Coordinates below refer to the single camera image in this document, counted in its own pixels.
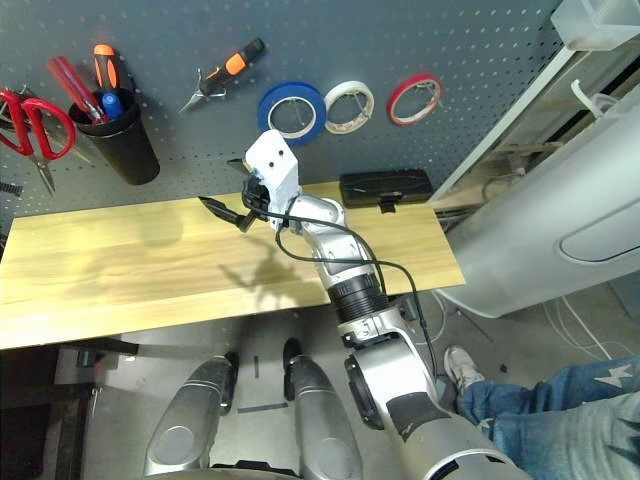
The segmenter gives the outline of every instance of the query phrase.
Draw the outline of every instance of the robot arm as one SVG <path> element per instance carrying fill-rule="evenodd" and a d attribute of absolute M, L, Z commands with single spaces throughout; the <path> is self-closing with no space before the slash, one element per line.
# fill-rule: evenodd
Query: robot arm
<path fill-rule="evenodd" d="M 527 479 L 471 423 L 438 405 L 435 381 L 422 361 L 397 306 L 389 305 L 366 250 L 357 239 L 327 224 L 346 227 L 344 209 L 330 199 L 302 193 L 298 162 L 280 134 L 263 133 L 247 151 L 250 172 L 238 215 L 201 197 L 216 216 L 246 231 L 255 218 L 274 230 L 288 228 L 311 246 L 318 274 L 335 306 L 345 362 L 362 420 L 386 430 L 409 480 Z M 320 259 L 346 259 L 332 263 Z"/>

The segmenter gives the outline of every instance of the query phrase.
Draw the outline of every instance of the jeans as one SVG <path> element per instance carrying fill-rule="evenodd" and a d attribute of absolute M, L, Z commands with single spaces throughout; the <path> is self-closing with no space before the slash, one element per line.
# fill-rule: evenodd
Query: jeans
<path fill-rule="evenodd" d="M 471 384 L 458 409 L 535 480 L 640 479 L 640 356 L 560 370 L 532 389 Z"/>

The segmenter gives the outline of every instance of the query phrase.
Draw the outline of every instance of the pen holder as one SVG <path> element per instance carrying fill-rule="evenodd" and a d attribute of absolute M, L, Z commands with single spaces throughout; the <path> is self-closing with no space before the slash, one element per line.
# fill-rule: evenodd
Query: pen holder
<path fill-rule="evenodd" d="M 92 124 L 75 103 L 69 116 L 124 181 L 131 185 L 148 183 L 160 172 L 160 164 L 142 125 L 140 106 L 129 90 L 118 88 L 114 93 L 125 111 L 115 120 Z M 93 94 L 102 103 L 102 92 Z"/>

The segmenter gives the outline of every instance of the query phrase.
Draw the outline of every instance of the blue marker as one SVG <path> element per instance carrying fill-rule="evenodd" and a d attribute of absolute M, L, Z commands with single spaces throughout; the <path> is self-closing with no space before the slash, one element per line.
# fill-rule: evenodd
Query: blue marker
<path fill-rule="evenodd" d="M 105 93 L 102 96 L 102 106 L 110 120 L 115 120 L 124 114 L 124 108 L 122 108 L 120 99 L 114 93 Z"/>

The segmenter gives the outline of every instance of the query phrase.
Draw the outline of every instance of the wooden plank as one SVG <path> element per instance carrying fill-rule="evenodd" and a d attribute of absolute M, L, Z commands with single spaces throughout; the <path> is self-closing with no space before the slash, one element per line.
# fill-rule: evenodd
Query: wooden plank
<path fill-rule="evenodd" d="M 337 183 L 305 187 L 339 200 Z M 245 211 L 239 194 L 216 196 Z M 419 289 L 464 283 L 433 210 L 347 211 L 349 225 Z M 256 221 L 249 233 L 197 199 L 18 218 L 0 264 L 0 349 L 58 343 L 328 302 L 311 263 L 291 260 Z M 283 235 L 294 252 L 304 241 Z M 384 268 L 390 294 L 406 292 Z"/>

